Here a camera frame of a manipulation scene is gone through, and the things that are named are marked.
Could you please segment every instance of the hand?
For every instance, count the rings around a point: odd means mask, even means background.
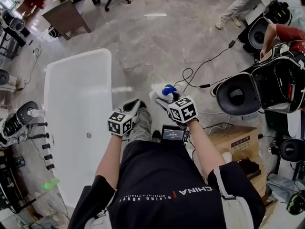
[[[259,55],[259,59],[262,60],[262,58],[264,58],[266,54],[267,54],[266,49],[263,48],[263,49],[261,50],[260,55]]]

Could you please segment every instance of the black knob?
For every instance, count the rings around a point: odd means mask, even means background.
[[[51,146],[50,146],[50,144],[44,144],[44,145],[42,145],[42,149],[47,149],[47,148],[50,148]]]
[[[47,167],[48,170],[51,170],[51,169],[54,169],[54,168],[55,168],[54,164],[50,164],[50,165],[48,165],[48,166],[46,166],[46,167]]]
[[[52,155],[46,155],[46,156],[44,157],[45,160],[49,160],[49,159],[52,159],[52,158],[53,158]]]

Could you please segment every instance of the table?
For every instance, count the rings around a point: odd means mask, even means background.
[[[75,3],[81,0],[64,0],[60,2],[56,0],[46,6],[43,17],[53,26],[66,40],[70,37],[67,32],[84,27],[90,33],[91,30],[77,11]]]

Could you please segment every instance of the person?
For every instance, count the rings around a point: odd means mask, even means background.
[[[259,194],[237,162],[225,163],[196,119],[187,122],[187,126],[208,184],[184,145],[160,142],[160,132],[151,136],[151,124],[151,115],[142,106],[121,165],[122,137],[112,135],[95,180],[84,188],[68,229],[83,229],[90,218],[106,208],[114,194],[107,207],[113,229],[225,229],[222,185],[227,193],[246,200],[250,210],[241,220],[249,215],[252,228],[259,227],[265,214]],[[223,184],[219,185],[220,176],[216,174],[221,175]]]
[[[221,30],[229,18],[233,20],[236,26],[241,27],[242,24],[240,20],[259,4],[260,1],[261,0],[236,0],[216,22],[216,28]]]
[[[269,24],[264,37],[263,48],[260,52],[260,59],[271,50],[272,43],[276,37],[282,42],[290,42],[290,51],[305,52],[305,31],[294,26],[282,24]]]

